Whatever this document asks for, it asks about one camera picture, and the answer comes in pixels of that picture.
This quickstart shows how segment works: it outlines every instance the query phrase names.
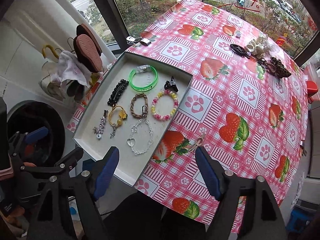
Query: pink and yellow beaded bracelet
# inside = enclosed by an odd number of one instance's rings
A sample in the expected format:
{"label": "pink and yellow beaded bracelet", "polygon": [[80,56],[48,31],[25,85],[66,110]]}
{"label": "pink and yellow beaded bracelet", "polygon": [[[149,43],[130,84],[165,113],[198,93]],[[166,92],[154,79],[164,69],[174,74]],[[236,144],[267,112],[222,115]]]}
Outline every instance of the pink and yellow beaded bracelet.
{"label": "pink and yellow beaded bracelet", "polygon": [[[174,105],[173,105],[172,111],[170,112],[170,115],[167,114],[167,115],[161,116],[156,113],[155,105],[158,102],[159,98],[162,97],[163,95],[168,95],[173,98]],[[178,108],[178,98],[177,98],[176,94],[173,93],[172,91],[169,91],[169,90],[162,90],[156,95],[156,97],[152,101],[151,113],[154,118],[156,118],[158,120],[166,121],[166,120],[169,120],[171,117],[173,117],[174,113],[177,111],[177,108]]]}

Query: brown slipper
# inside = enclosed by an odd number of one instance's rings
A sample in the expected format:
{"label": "brown slipper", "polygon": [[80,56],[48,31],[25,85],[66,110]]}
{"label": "brown slipper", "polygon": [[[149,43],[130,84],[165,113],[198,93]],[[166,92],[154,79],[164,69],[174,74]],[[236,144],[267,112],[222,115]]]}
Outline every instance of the brown slipper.
{"label": "brown slipper", "polygon": [[85,35],[89,36],[91,38],[91,40],[93,41],[94,45],[96,46],[97,51],[99,53],[99,56],[101,56],[101,53],[102,53],[101,47],[100,47],[99,43],[97,42],[96,38],[94,37],[94,35],[92,34],[92,32],[90,31],[90,29],[86,25],[84,25],[84,24],[78,25],[77,29],[76,29],[76,33],[77,33],[77,36],[79,36],[81,34],[85,34]]}
{"label": "brown slipper", "polygon": [[74,39],[75,51],[78,60],[91,72],[102,71],[102,61],[91,38],[81,34]]}

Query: glass window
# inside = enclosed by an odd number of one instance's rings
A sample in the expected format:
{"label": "glass window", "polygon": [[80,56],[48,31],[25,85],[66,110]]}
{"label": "glass window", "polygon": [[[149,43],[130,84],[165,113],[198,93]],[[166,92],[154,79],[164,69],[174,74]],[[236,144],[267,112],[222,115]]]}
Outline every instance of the glass window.
{"label": "glass window", "polygon": [[87,20],[102,40],[108,44],[115,42],[111,31],[93,0],[69,0]]}
{"label": "glass window", "polygon": [[[116,0],[130,35],[143,30],[179,0]],[[268,34],[291,57],[309,43],[316,26],[300,0],[204,0]]]}

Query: pink checkered tablecloth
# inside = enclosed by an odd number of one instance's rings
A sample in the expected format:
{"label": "pink checkered tablecloth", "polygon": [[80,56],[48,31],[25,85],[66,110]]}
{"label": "pink checkered tablecloth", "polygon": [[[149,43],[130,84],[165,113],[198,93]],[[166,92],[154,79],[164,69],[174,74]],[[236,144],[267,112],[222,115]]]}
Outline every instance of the pink checkered tablecloth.
{"label": "pink checkered tablecloth", "polygon": [[[236,38],[237,31],[241,38]],[[194,153],[184,150],[205,134],[203,146],[225,169],[245,178],[264,176],[276,201],[284,199],[299,164],[300,141],[305,139],[307,88],[303,73],[271,39],[278,51],[273,56],[291,71],[289,78],[274,78],[254,59],[241,58],[229,47],[231,43],[244,47],[259,34],[222,9],[182,0],[143,33],[152,41],[149,46],[128,49],[193,74],[170,131],[135,185],[138,190],[209,224],[218,202],[206,189]],[[75,130],[84,105],[68,129]],[[241,224],[244,202],[240,198],[233,232]]]}

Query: blue gripper pad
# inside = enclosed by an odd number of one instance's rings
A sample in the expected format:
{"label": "blue gripper pad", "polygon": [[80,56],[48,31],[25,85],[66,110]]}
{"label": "blue gripper pad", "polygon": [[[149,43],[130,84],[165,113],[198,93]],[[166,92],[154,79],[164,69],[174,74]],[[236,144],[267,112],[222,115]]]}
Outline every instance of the blue gripper pad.
{"label": "blue gripper pad", "polygon": [[219,190],[219,180],[213,168],[209,164],[207,158],[204,156],[201,148],[196,149],[196,163],[202,175],[202,178],[207,186],[209,194],[214,196],[215,199],[220,199],[221,192]]}
{"label": "blue gripper pad", "polygon": [[48,128],[46,127],[41,127],[33,132],[28,133],[24,137],[24,141],[26,144],[32,144],[35,143],[36,141],[46,137],[48,135]]}
{"label": "blue gripper pad", "polygon": [[110,158],[108,159],[107,163],[104,165],[102,171],[96,179],[95,191],[93,193],[93,197],[96,201],[106,193],[106,190],[109,187],[110,180],[116,170],[118,163],[119,150],[115,147],[113,152],[111,153]]}

